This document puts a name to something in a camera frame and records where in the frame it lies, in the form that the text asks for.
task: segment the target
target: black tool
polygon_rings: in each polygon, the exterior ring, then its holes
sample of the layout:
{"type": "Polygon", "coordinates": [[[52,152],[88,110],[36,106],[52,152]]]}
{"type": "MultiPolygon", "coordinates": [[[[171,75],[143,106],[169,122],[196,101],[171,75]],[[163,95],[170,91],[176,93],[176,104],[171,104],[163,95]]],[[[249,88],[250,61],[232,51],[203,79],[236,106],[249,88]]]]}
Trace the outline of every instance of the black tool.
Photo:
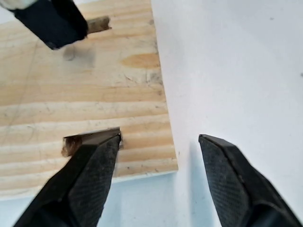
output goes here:
{"type": "Polygon", "coordinates": [[[302,227],[273,185],[233,144],[200,135],[209,189],[222,227],[302,227]]]}
{"type": "Polygon", "coordinates": [[[34,198],[15,227],[95,227],[121,142],[119,128],[89,133],[34,198]]]}

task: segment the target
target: white table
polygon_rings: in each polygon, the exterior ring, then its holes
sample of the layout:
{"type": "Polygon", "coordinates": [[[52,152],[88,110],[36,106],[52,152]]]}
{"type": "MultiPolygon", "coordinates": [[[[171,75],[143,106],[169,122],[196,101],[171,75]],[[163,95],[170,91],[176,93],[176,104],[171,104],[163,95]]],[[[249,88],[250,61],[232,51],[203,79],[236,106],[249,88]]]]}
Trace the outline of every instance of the white table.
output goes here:
{"type": "MultiPolygon", "coordinates": [[[[180,170],[112,185],[99,226],[220,226],[200,133],[238,145],[303,221],[303,2],[152,5],[180,170]]],[[[1,226],[30,200],[1,202],[1,226]]]]}

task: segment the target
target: wood grain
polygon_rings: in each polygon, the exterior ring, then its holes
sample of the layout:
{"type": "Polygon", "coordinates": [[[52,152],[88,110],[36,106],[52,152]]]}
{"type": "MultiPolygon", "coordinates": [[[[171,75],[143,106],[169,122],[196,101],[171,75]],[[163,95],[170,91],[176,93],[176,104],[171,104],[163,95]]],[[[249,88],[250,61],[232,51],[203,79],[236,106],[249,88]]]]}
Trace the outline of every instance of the wood grain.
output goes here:
{"type": "Polygon", "coordinates": [[[62,138],[84,131],[121,127],[114,181],[178,169],[150,1],[79,8],[112,29],[51,51],[19,22],[0,25],[0,199],[37,193],[68,161],[62,138]]]}

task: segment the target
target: textured grip surface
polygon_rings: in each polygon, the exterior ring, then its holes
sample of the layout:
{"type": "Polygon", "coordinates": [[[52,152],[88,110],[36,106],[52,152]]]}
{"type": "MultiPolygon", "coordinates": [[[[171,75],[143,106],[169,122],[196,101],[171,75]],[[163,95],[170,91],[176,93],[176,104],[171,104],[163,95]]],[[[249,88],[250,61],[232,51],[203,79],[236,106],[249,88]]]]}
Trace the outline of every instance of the textured grip surface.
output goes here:
{"type": "Polygon", "coordinates": [[[249,198],[223,152],[201,144],[209,189],[223,227],[237,227],[249,209],[249,198]]]}
{"type": "Polygon", "coordinates": [[[81,227],[95,227],[103,211],[119,150],[120,136],[103,143],[92,155],[68,194],[81,227]]]}

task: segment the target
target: plywood board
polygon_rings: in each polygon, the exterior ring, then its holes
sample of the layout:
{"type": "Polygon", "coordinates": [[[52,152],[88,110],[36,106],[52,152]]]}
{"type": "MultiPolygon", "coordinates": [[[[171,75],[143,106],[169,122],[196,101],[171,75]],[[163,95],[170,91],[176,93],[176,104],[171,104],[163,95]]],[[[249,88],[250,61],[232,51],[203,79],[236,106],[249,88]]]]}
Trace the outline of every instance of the plywood board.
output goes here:
{"type": "Polygon", "coordinates": [[[51,51],[19,22],[0,25],[0,199],[37,193],[68,160],[62,138],[84,131],[121,127],[118,181],[178,169],[150,1],[79,7],[113,29],[51,51]]]}

